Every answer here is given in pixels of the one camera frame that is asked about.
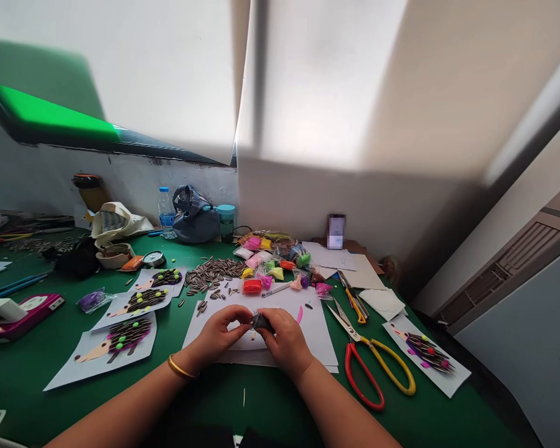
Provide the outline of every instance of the hand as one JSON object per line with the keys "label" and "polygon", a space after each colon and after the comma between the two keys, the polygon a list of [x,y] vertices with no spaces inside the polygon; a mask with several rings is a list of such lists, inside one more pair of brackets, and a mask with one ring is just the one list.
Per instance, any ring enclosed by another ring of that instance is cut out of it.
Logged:
{"label": "hand", "polygon": [[[238,320],[241,325],[228,331],[228,324]],[[212,314],[203,326],[199,336],[188,346],[174,355],[178,366],[196,375],[202,369],[217,361],[251,328],[251,311],[240,305],[230,305]]]}
{"label": "hand", "polygon": [[269,320],[276,336],[264,328],[257,329],[257,333],[263,337],[278,367],[293,381],[297,381],[315,360],[301,327],[286,310],[264,308],[258,311]]}

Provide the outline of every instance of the water bottle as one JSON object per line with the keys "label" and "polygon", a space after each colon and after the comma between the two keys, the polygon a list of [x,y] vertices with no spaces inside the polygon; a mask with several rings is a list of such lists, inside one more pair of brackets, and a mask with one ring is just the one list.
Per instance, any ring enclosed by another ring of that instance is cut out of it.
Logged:
{"label": "water bottle", "polygon": [[232,243],[232,231],[235,228],[235,206],[223,204],[216,209],[220,217],[220,239],[222,243]]}
{"label": "water bottle", "polygon": [[167,240],[176,238],[176,233],[174,233],[172,229],[176,213],[174,212],[172,201],[168,197],[168,187],[160,187],[160,199],[157,201],[157,212],[160,215],[162,236]]}

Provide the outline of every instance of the bracelet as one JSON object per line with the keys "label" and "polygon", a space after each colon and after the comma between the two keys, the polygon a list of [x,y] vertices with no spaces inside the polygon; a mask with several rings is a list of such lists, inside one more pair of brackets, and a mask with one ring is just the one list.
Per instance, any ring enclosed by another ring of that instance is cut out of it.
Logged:
{"label": "bracelet", "polygon": [[180,367],[178,367],[174,361],[172,361],[172,355],[170,355],[168,357],[168,365],[170,366],[170,368],[174,371],[174,373],[176,373],[179,376],[184,376],[186,378],[196,378],[196,375],[191,375],[190,373],[185,372],[183,369],[181,369]]}

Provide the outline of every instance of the blue bottle cap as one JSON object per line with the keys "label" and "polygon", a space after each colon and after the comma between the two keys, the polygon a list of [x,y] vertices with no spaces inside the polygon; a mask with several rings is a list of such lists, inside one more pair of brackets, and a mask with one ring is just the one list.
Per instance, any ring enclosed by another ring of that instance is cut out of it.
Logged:
{"label": "blue bottle cap", "polygon": [[217,208],[220,215],[232,215],[235,212],[235,206],[230,204],[222,204]]}

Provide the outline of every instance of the gray bag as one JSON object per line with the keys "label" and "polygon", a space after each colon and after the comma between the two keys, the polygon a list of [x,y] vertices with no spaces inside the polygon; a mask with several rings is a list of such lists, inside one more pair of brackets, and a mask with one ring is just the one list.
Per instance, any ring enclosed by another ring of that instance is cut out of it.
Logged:
{"label": "gray bag", "polygon": [[176,241],[204,243],[220,234],[218,212],[192,185],[180,185],[172,203],[177,213],[172,226],[178,236]]}

